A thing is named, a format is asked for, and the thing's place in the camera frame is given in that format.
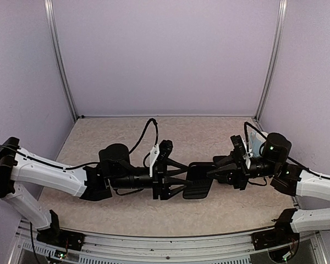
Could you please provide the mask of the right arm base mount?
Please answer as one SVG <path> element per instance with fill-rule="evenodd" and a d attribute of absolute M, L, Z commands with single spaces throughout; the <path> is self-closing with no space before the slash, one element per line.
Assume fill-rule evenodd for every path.
<path fill-rule="evenodd" d="M 292 216 L 295 208 L 285 209 L 276 219 L 273 229 L 252 233 L 252 243 L 255 250 L 268 249 L 297 241 L 300 234 L 292 230 Z"/>

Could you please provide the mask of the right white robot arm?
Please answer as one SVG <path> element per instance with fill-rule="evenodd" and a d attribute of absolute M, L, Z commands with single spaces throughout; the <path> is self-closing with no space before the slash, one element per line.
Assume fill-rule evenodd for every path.
<path fill-rule="evenodd" d="M 279 193 L 330 201 L 330 175 L 314 172 L 289 158 L 292 144 L 283 135 L 269 133 L 258 157 L 250 154 L 240 136 L 230 139 L 233 151 L 214 162 L 208 178 L 244 190 L 250 179 L 270 177 L 270 185 Z M 330 208 L 286 209 L 276 220 L 270 238 L 275 244 L 282 244 L 292 233 L 312 230 L 330 230 Z"/>

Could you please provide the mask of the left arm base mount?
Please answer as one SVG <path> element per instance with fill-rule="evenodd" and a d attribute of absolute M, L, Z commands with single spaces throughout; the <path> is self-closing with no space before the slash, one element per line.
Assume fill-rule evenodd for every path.
<path fill-rule="evenodd" d="M 67 250 L 81 251 L 85 234 L 61 229 L 58 215 L 53 210 L 50 210 L 49 213 L 51 216 L 50 224 L 47 229 L 37 231 L 37 241 Z"/>

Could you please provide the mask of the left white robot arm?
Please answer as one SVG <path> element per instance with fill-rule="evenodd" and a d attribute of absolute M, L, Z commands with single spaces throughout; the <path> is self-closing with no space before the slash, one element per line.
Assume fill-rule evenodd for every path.
<path fill-rule="evenodd" d="M 85 201 L 99 202 L 112 197 L 112 192 L 130 189 L 136 193 L 151 189 L 155 200 L 168 200 L 192 186 L 177 175 L 188 167 L 169 159 L 170 140 L 155 144 L 150 151 L 148 167 L 134 167 L 130 151 L 124 144 L 111 144 L 99 151 L 98 162 L 68 166 L 35 156 L 19 146 L 19 139 L 10 137 L 0 145 L 0 199 L 6 200 L 46 238 L 59 245 L 66 239 L 59 227 L 58 216 L 43 209 L 24 191 L 23 182 L 65 192 Z"/>

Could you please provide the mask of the black phone case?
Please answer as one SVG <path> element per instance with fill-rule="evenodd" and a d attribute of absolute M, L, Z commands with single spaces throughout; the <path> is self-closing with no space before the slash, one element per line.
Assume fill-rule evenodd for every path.
<path fill-rule="evenodd" d="M 186 181 L 192 184 L 183 191 L 183 199 L 205 199 L 210 191 L 213 179 L 207 176 L 207 172 L 215 169 L 213 162 L 192 162 L 186 174 Z"/>

